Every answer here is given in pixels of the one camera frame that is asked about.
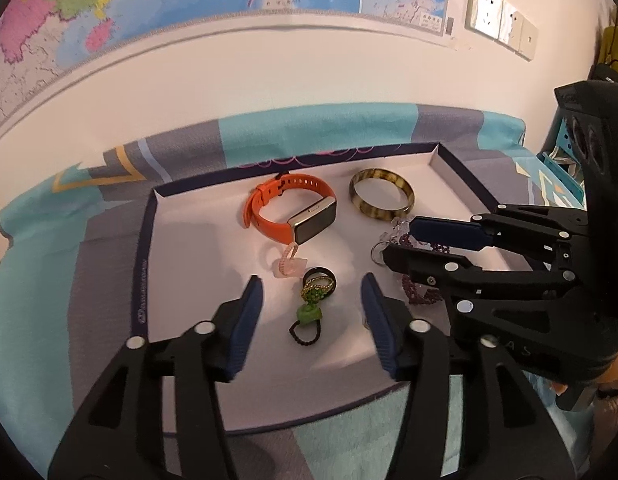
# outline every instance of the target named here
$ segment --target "wall socket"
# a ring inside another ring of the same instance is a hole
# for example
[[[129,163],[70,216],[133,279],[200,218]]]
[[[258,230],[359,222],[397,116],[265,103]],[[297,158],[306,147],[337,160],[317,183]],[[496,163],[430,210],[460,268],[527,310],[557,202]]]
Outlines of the wall socket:
[[[529,61],[536,55],[538,29],[505,0],[469,0],[467,28],[499,41]]]

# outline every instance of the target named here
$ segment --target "black ring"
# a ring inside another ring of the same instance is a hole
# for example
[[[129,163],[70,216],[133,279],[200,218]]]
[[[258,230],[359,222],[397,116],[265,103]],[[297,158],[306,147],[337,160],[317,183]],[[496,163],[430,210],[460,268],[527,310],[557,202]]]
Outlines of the black ring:
[[[318,339],[320,339],[320,320],[316,319],[315,320],[315,325],[316,325],[316,332],[315,332],[315,337],[313,339],[311,339],[311,341],[303,341],[302,339],[300,339],[296,334],[295,334],[295,327],[297,327],[300,324],[299,321],[296,321],[290,328],[289,328],[289,333],[291,334],[291,337],[294,338],[295,342],[298,343],[299,345],[302,346],[311,346],[312,344],[316,343],[318,341]]]
[[[336,290],[336,276],[326,267],[312,267],[311,269],[307,270],[307,272],[305,272],[305,275],[303,276],[303,287],[307,284],[309,278],[311,278],[315,274],[324,274],[325,276],[327,276],[327,278],[330,278],[333,281],[333,287],[329,289],[329,292],[327,292],[324,297],[327,298],[332,295],[333,291]]]

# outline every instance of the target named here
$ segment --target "silver ring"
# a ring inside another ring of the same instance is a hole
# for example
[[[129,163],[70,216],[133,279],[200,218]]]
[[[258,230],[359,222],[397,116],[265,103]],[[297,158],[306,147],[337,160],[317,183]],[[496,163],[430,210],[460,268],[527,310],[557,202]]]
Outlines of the silver ring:
[[[371,261],[374,262],[376,265],[381,266],[381,267],[387,267],[387,264],[385,264],[384,262],[380,263],[380,262],[377,262],[376,260],[374,260],[374,250],[380,244],[387,244],[387,245],[389,245],[389,242],[385,242],[384,240],[380,240],[379,242],[376,242],[374,244],[374,246],[371,248],[371,252],[369,253],[369,256],[371,257]]]

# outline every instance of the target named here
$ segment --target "wall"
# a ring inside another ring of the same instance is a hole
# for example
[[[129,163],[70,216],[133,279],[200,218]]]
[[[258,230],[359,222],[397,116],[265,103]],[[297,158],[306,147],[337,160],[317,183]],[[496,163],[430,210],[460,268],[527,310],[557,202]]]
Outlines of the wall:
[[[452,48],[339,28],[251,30],[173,43],[68,86],[0,140],[0,208],[79,160],[165,129],[327,102],[414,102],[522,118],[539,150],[553,88],[585,78],[609,0],[508,0],[540,30],[527,62],[461,30]],[[6,240],[0,236],[0,257]]]

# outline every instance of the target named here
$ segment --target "orange watch strap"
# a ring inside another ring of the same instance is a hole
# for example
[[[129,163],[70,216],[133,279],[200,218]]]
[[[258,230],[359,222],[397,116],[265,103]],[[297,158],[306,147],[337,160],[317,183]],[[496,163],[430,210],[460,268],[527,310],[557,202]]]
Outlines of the orange watch strap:
[[[243,209],[243,223],[245,228],[253,222],[258,230],[268,238],[272,238],[283,244],[290,244],[294,241],[294,234],[291,231],[291,226],[288,223],[278,224],[271,222],[260,216],[259,212],[269,201],[280,196],[287,189],[310,189],[316,193],[335,198],[335,193],[331,187],[319,178],[307,174],[287,173],[280,178],[272,178],[256,186]]]

